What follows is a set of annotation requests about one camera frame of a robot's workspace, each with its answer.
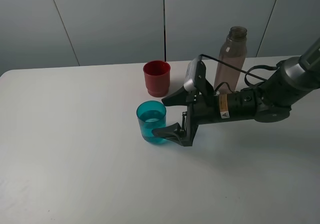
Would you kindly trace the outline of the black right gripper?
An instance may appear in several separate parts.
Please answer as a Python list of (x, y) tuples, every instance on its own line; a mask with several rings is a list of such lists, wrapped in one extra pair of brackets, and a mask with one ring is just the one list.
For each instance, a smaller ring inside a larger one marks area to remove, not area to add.
[(206, 66), (202, 61), (196, 69), (195, 87), (193, 91), (181, 87), (161, 100), (165, 107), (186, 106), (187, 111), (182, 114), (181, 125), (177, 122), (153, 129), (152, 134), (156, 138), (183, 147), (191, 147), (199, 125), (213, 124), (231, 117), (228, 95), (216, 94), (212, 85), (206, 80)]

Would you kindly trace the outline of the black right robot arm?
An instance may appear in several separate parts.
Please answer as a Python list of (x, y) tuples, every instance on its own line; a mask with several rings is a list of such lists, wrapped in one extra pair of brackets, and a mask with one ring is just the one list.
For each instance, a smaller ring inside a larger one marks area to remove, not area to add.
[(291, 106), (320, 87), (320, 42), (317, 40), (301, 56), (282, 60), (276, 66), (256, 65), (251, 71), (273, 71), (269, 79), (257, 84), (245, 80), (246, 88), (228, 94), (217, 94), (206, 79), (204, 54), (187, 67), (183, 87), (161, 101), (166, 107), (186, 106), (182, 123), (155, 128), (156, 138), (191, 147), (200, 125), (255, 120), (274, 123), (290, 116)]

